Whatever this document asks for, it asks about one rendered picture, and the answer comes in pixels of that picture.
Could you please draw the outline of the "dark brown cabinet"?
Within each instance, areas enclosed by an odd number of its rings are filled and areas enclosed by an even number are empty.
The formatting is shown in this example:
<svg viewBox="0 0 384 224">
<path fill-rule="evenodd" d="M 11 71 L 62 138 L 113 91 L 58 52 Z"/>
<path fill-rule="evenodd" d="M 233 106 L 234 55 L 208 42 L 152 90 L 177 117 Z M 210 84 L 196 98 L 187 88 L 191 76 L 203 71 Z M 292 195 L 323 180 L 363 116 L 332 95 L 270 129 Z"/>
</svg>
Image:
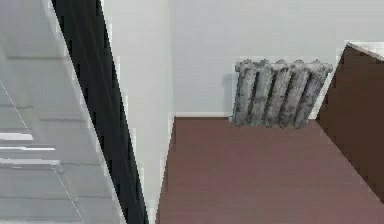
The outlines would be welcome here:
<svg viewBox="0 0 384 224">
<path fill-rule="evenodd" d="M 347 43 L 316 122 L 384 204 L 384 56 Z"/>
</svg>

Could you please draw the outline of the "grey ribbed radiator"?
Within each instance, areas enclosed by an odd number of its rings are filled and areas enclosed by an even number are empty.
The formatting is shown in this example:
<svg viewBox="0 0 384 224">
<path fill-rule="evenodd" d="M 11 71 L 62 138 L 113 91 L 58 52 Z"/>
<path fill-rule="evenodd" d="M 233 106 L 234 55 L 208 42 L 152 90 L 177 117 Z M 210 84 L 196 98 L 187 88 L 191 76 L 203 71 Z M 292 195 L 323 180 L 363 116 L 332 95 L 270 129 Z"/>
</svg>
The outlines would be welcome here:
<svg viewBox="0 0 384 224">
<path fill-rule="evenodd" d="M 238 73 L 233 113 L 229 121 L 255 127 L 278 125 L 303 127 L 315 106 L 320 91 L 333 66 L 315 60 L 298 59 L 288 63 L 281 59 L 237 62 Z"/>
</svg>

